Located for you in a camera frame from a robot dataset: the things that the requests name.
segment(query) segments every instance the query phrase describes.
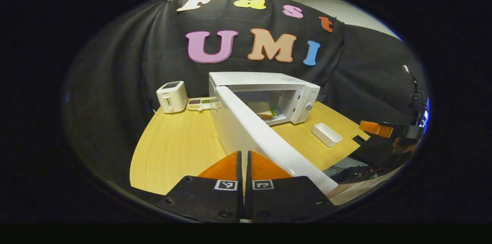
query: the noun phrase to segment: microwave door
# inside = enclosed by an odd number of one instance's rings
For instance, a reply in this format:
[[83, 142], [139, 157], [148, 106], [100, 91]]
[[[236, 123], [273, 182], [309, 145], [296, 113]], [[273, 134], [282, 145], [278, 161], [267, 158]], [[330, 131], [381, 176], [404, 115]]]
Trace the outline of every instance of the microwave door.
[[256, 151], [292, 176], [308, 176], [323, 192], [337, 183], [304, 158], [226, 86], [215, 89], [214, 120], [225, 151]]

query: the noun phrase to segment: orange part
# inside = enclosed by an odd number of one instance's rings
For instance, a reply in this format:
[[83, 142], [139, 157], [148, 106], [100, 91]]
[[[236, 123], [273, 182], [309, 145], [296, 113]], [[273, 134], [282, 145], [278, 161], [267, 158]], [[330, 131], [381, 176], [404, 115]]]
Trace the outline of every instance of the orange part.
[[238, 152], [226, 156], [214, 163], [207, 170], [199, 174], [199, 177], [208, 179], [223, 179], [225, 181], [237, 181]]
[[285, 179], [292, 176], [285, 172], [278, 165], [274, 164], [268, 158], [251, 151], [251, 179], [253, 181], [262, 179]]
[[361, 121], [359, 129], [385, 138], [390, 138], [394, 130], [393, 127], [379, 125], [378, 123], [368, 121]]

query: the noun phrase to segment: wooden table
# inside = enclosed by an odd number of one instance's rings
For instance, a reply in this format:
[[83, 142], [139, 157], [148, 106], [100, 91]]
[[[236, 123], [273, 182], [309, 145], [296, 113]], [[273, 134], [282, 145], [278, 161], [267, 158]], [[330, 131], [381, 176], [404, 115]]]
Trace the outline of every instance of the wooden table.
[[[329, 148], [311, 133], [315, 124], [325, 123], [343, 137]], [[272, 126], [285, 141], [320, 170], [326, 170], [359, 145], [352, 140], [369, 135], [359, 125], [316, 102], [307, 121]], [[210, 110], [165, 114], [158, 109], [138, 142], [130, 166], [134, 188], [166, 195], [183, 176], [197, 176], [226, 156]]]

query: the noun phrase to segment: microwave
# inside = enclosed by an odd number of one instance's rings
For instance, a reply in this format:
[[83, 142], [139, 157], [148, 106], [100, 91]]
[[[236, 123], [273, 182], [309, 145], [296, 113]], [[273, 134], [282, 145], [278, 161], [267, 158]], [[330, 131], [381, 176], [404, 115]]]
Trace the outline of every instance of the microwave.
[[211, 112], [226, 153], [256, 151], [291, 176], [308, 176], [323, 193], [333, 190], [338, 184], [271, 128], [306, 121], [319, 90], [280, 73], [210, 72]]

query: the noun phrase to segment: white toaster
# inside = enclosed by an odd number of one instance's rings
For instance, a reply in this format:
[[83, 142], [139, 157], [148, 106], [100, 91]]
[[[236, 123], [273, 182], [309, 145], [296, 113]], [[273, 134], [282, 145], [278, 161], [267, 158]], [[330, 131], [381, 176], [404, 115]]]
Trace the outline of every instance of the white toaster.
[[160, 107], [165, 114], [183, 111], [188, 102], [184, 81], [171, 81], [156, 92]]

